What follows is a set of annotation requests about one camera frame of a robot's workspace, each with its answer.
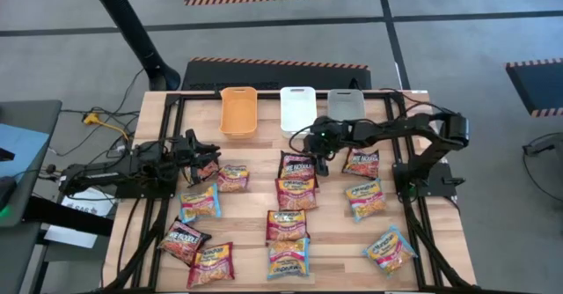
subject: white paper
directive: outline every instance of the white paper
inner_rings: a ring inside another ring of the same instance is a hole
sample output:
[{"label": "white paper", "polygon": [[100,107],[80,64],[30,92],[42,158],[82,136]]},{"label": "white paper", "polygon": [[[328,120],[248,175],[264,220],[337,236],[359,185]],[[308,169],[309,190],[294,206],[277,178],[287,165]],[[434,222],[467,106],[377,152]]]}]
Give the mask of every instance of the white paper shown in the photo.
[{"label": "white paper", "polygon": [[[110,194],[103,194],[95,188],[88,188],[84,192],[74,194],[75,198],[102,199],[113,198]],[[62,205],[73,209],[82,210],[98,216],[106,216],[113,207],[110,201],[77,201],[64,197]],[[62,242],[69,245],[92,248],[97,236],[87,232],[51,225],[45,234],[45,239]]]}]

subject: green light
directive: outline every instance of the green light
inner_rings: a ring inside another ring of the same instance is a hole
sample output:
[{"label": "green light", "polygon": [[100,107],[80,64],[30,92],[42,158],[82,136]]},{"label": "green light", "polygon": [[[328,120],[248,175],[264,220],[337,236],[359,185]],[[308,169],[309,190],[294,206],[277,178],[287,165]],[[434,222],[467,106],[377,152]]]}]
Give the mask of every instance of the green light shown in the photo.
[{"label": "green light", "polygon": [[6,205],[4,209],[0,210],[0,218],[8,217],[10,215],[10,205]]}]

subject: paper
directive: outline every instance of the paper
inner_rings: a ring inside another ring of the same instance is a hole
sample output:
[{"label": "paper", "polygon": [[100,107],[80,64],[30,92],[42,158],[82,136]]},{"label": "paper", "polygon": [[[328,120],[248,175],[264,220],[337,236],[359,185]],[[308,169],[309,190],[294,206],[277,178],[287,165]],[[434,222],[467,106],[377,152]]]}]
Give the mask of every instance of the paper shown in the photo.
[{"label": "paper", "polygon": [[27,170],[49,135],[0,123],[0,148],[14,153],[13,161],[0,164],[0,177],[13,176]]},{"label": "paper", "polygon": [[[84,192],[74,194],[75,198],[100,199],[113,198],[110,194],[103,194],[95,188],[88,188]],[[62,205],[73,209],[82,210],[98,216],[106,216],[113,207],[110,201],[76,201],[64,197]],[[69,245],[92,248],[97,236],[88,232],[79,232],[74,229],[62,228],[51,225],[45,234],[45,239],[62,242]]]}]

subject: orange basket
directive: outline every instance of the orange basket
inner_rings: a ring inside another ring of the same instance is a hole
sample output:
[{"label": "orange basket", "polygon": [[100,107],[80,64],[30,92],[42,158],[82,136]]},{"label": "orange basket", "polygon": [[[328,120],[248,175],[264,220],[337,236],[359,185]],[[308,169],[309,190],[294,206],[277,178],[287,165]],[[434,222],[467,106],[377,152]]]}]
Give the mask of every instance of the orange basket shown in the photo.
[{"label": "orange basket", "polygon": [[230,139],[248,139],[258,127],[258,93],[252,87],[227,87],[221,91],[221,127]]}]

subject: ramen packet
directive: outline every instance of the ramen packet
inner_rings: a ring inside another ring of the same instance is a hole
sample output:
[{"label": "ramen packet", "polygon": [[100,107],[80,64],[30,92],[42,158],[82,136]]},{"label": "ramen packet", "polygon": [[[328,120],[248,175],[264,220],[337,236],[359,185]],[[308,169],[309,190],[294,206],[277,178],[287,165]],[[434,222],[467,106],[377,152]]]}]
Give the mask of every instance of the ramen packet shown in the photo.
[{"label": "ramen packet", "polygon": [[309,239],[275,241],[268,247],[267,279],[309,275]]},{"label": "ramen packet", "polygon": [[282,151],[278,178],[283,180],[314,179],[314,186],[318,187],[313,158],[304,155]]},{"label": "ramen packet", "polygon": [[275,180],[280,210],[317,208],[315,180]]},{"label": "ramen packet", "polygon": [[356,223],[386,208],[385,194],[381,191],[380,179],[348,188],[344,192],[350,202]]},{"label": "ramen packet", "polygon": [[267,212],[266,244],[273,241],[296,241],[309,238],[305,210]]},{"label": "ramen packet", "polygon": [[234,280],[232,242],[199,251],[187,278],[187,288],[219,280]]},{"label": "ramen packet", "polygon": [[364,153],[360,149],[350,148],[342,172],[374,180],[379,176],[379,150]]},{"label": "ramen packet", "polygon": [[182,168],[181,171],[187,181],[187,186],[192,187],[193,185],[202,183],[211,176],[217,174],[219,171],[219,163],[217,160],[212,160],[202,168],[186,166]]},{"label": "ramen packet", "polygon": [[213,184],[203,192],[182,193],[179,195],[179,202],[179,217],[183,224],[200,217],[221,216],[217,184]]},{"label": "ramen packet", "polygon": [[376,243],[363,250],[362,254],[376,263],[387,277],[391,277],[411,258],[418,257],[394,224]]},{"label": "ramen packet", "polygon": [[226,165],[219,170],[217,186],[221,193],[241,193],[246,191],[248,183],[246,166]]},{"label": "ramen packet", "polygon": [[195,253],[209,239],[211,239],[211,235],[198,232],[176,219],[170,226],[165,238],[160,241],[158,249],[166,251],[191,267]]}]

